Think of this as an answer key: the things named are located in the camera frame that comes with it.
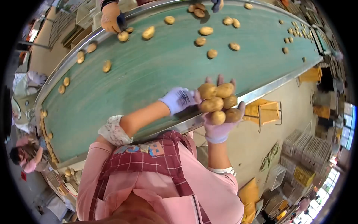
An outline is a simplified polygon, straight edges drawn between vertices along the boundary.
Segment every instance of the table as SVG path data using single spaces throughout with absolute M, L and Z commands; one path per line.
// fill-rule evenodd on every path
M 253 9 L 245 9 L 245 2 L 250 2 Z M 198 19 L 187 12 L 192 3 L 195 2 L 162 0 L 137 7 L 126 13 L 128 25 L 134 28 L 129 41 L 120 43 L 116 35 L 99 28 L 57 66 L 37 98 L 36 114 L 39 120 L 40 109 L 48 112 L 45 126 L 47 132 L 53 133 L 51 145 L 58 167 L 83 160 L 108 117 L 147 106 L 175 86 L 196 89 L 206 76 L 215 79 L 222 73 L 227 82 L 237 80 L 238 101 L 250 103 L 322 60 L 314 41 L 287 32 L 292 21 L 300 29 L 304 23 L 307 31 L 310 26 L 285 10 L 267 3 L 227 0 L 220 12 L 212 13 L 212 3 L 204 1 L 210 16 Z M 173 25 L 164 23 L 164 17 L 169 15 L 175 17 Z M 237 18 L 241 27 L 224 25 L 226 16 Z M 151 25 L 155 26 L 154 37 L 145 41 L 141 34 Z M 204 46 L 196 47 L 194 41 L 202 26 L 212 27 L 214 33 L 206 37 Z M 290 36 L 294 42 L 286 44 L 284 38 Z M 86 50 L 93 41 L 98 43 L 97 49 L 77 64 L 76 53 Z M 230 42 L 237 42 L 241 49 L 231 50 Z M 288 54 L 283 54 L 283 47 L 289 48 Z M 218 51 L 211 60 L 206 56 L 210 49 Z M 111 61 L 112 68 L 103 73 L 106 60 Z M 58 87 L 65 77 L 70 77 L 71 83 L 61 95 Z M 152 138 L 168 129 L 185 133 L 201 125 L 200 112 L 194 106 L 141 129 L 134 141 Z

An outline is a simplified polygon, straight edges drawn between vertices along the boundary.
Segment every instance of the pink shirt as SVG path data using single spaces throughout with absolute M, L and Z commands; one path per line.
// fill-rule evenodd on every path
M 23 136 L 16 142 L 16 147 L 24 146 L 27 143 L 29 143 L 29 138 L 27 136 Z M 35 162 L 35 159 L 31 159 L 28 163 L 26 159 L 24 159 L 20 162 L 20 166 L 24 168 L 25 173 L 32 173 L 35 171 L 37 164 Z
M 93 143 L 89 148 L 76 204 L 80 220 L 88 220 L 102 165 L 112 153 L 103 143 Z M 172 179 L 159 173 L 116 172 L 109 177 L 104 201 L 97 200 L 96 220 L 110 216 L 133 191 L 148 201 L 168 224 L 197 223 L 194 200 L 200 202 L 212 224 L 240 223 L 243 204 L 237 196 L 235 177 L 232 174 L 219 175 L 207 170 L 180 142 L 179 153 L 185 178 L 195 197 L 179 197 Z

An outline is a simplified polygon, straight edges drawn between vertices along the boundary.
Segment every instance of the pile of potatoes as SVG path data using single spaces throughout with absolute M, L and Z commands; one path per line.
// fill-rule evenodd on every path
M 234 93 L 234 85 L 223 83 L 215 86 L 212 83 L 204 83 L 199 88 L 200 97 L 204 100 L 200 104 L 203 113 L 211 113 L 211 123 L 220 125 L 224 122 L 234 123 L 241 119 L 239 109 L 232 108 L 237 105 L 237 97 Z

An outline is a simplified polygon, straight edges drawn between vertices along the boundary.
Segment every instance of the white glove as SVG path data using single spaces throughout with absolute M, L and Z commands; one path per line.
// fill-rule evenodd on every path
M 35 71 L 28 71 L 27 76 L 29 77 L 29 79 L 31 79 L 34 83 L 36 83 L 39 86 L 44 86 L 46 80 L 47 80 L 47 76 L 45 74 L 41 74 L 39 75 L 37 72 Z

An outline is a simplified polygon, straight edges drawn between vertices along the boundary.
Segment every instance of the hair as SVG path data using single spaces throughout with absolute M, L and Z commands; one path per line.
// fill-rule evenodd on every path
M 15 165 L 20 164 L 20 157 L 19 157 L 19 147 L 14 147 L 10 151 L 10 158 Z

